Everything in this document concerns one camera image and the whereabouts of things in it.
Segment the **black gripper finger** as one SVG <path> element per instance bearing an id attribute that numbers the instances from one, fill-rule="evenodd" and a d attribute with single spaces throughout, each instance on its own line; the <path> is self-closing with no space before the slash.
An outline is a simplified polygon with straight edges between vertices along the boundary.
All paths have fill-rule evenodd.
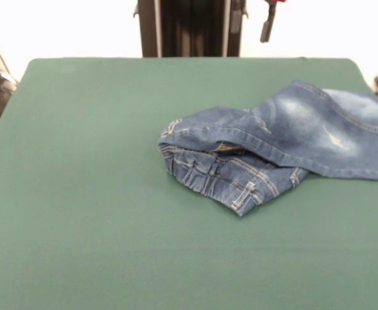
<path id="1" fill-rule="evenodd" d="M 230 18 L 230 33 L 239 33 L 241 29 L 241 9 L 233 9 Z"/>
<path id="2" fill-rule="evenodd" d="M 260 37 L 261 43 L 269 42 L 274 19 L 275 19 L 275 2 L 268 2 L 268 17 L 262 27 L 261 37 Z"/>

